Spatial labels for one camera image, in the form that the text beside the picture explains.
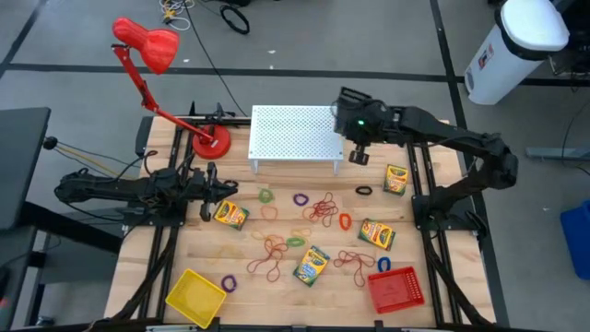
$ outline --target lamp arm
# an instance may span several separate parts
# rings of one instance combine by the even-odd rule
[[[129,75],[133,83],[136,85],[137,89],[139,90],[139,93],[141,94],[142,98],[141,106],[199,136],[199,139],[202,144],[213,143],[213,136],[203,132],[201,129],[198,129],[186,123],[185,121],[175,117],[174,115],[161,110],[159,105],[156,103],[156,100],[151,95],[151,92],[149,92],[148,84],[145,80],[143,80],[143,78],[141,78],[139,70],[137,70],[137,67],[133,64],[131,56],[129,56],[129,46],[113,44],[112,51],[115,53],[115,55],[117,55],[119,61],[121,61],[121,64],[123,65],[123,68],[125,68],[125,71]]]

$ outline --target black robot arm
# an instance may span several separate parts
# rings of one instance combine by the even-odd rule
[[[122,180],[94,176],[88,173],[88,169],[82,169],[64,176],[54,192],[67,204],[91,198],[117,200],[143,207],[146,214],[163,218],[176,213],[181,204],[199,200],[203,201],[200,216],[209,221],[209,203],[218,203],[237,193],[238,189],[217,179],[215,163],[208,163],[206,173],[207,176],[197,168],[192,177],[182,181],[178,171],[169,167],[154,171],[149,177]]]
[[[417,219],[445,215],[453,204],[486,188],[504,189],[516,184],[518,159],[499,134],[478,134],[438,121],[418,107],[388,106],[370,95],[342,88],[337,100],[335,131],[357,147],[349,161],[366,165],[365,148],[371,143],[434,142],[483,160],[476,172],[448,187],[437,187],[430,196],[417,196]]]

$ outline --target purple rubber band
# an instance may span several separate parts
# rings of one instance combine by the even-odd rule
[[[303,198],[305,198],[305,200],[303,201],[303,203],[300,203],[297,200],[297,197],[303,197]],[[307,202],[309,202],[309,201],[310,201],[310,198],[307,195],[304,195],[304,194],[295,194],[295,196],[293,197],[293,202],[295,202],[295,204],[297,204],[297,206],[299,206],[299,207],[302,207],[302,206],[306,205]]]
[[[232,288],[228,288],[225,285],[225,281],[228,279],[230,279],[233,282]],[[238,288],[238,282],[236,281],[236,278],[233,277],[233,275],[227,275],[227,276],[223,277],[223,279],[221,280],[221,288],[226,292],[233,292],[236,290],[236,288]]]

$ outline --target yellow plastic basket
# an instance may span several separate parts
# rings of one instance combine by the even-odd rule
[[[187,268],[166,303],[202,328],[208,328],[227,293]]]

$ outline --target red desk lamp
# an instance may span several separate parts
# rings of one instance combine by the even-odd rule
[[[156,75],[162,74],[168,69],[178,51],[178,34],[162,29],[146,30],[129,18],[117,18],[112,24],[112,32],[119,41],[125,43],[125,45],[114,44],[112,51],[139,90],[143,99],[141,105],[194,133],[193,150],[199,157],[210,160],[225,155],[230,149],[230,132],[221,125],[213,124],[199,129],[161,110],[149,92],[148,84],[141,78],[129,56],[131,48],[138,50],[147,68]]]

